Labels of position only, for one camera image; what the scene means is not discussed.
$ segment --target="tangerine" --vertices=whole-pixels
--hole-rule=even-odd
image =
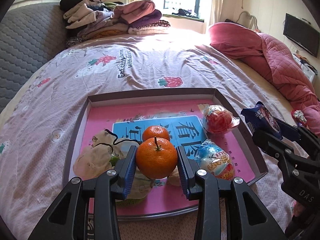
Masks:
[[[177,162],[176,149],[164,138],[149,138],[136,152],[138,169],[150,179],[163,179],[169,176],[177,166]]]
[[[144,130],[142,134],[142,140],[146,141],[150,138],[164,138],[170,141],[170,135],[166,128],[160,125],[152,125],[149,126],[147,129]]]

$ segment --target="blue label with chinese characters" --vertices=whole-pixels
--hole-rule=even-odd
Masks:
[[[201,143],[207,139],[196,115],[116,122],[112,130],[119,138],[135,139],[141,142],[142,133],[151,125],[166,128],[170,135],[170,142],[174,147],[183,146],[189,159],[194,159]]]

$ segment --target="bed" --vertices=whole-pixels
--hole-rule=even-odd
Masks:
[[[275,117],[294,125],[292,107],[271,84],[208,44],[203,34],[174,28],[170,34],[89,40],[59,53],[32,75],[0,114],[0,143],[7,145],[0,155],[0,214],[18,240],[28,239],[61,190],[69,139],[88,95],[166,89],[159,79],[180,77],[181,87],[217,88],[238,113],[260,100]],[[122,64],[123,55],[129,54],[132,64]],[[53,141],[57,129],[63,133]],[[306,156],[299,146],[286,142]],[[293,200],[281,190],[277,161],[262,154],[269,173],[252,189],[284,230],[292,218]],[[195,225],[192,212],[120,222],[119,228],[122,239],[193,239]]]

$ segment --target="mattress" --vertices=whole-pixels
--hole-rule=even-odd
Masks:
[[[0,214],[18,240],[28,238],[61,190],[69,139],[88,95],[161,89],[158,81],[163,77],[180,77],[181,87],[217,88],[238,113],[261,100],[274,116],[294,124],[289,102],[274,87],[246,64],[231,61],[207,44],[206,36],[192,31],[121,35],[74,46],[38,70],[0,115],[5,122],[0,142],[8,145],[0,155]],[[60,137],[52,140],[56,130]],[[299,146],[289,144],[305,156]],[[292,199],[281,190],[277,161],[263,157],[269,173],[252,189],[284,230],[292,217]],[[120,222],[119,228],[122,239],[193,239],[195,224],[196,213],[189,213]]]
[[[7,12],[0,23],[0,112],[23,84],[65,48],[66,29],[58,3]]]

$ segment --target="television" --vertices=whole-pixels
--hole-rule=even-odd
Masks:
[[[287,13],[283,34],[311,55],[318,56],[320,33],[308,23]]]

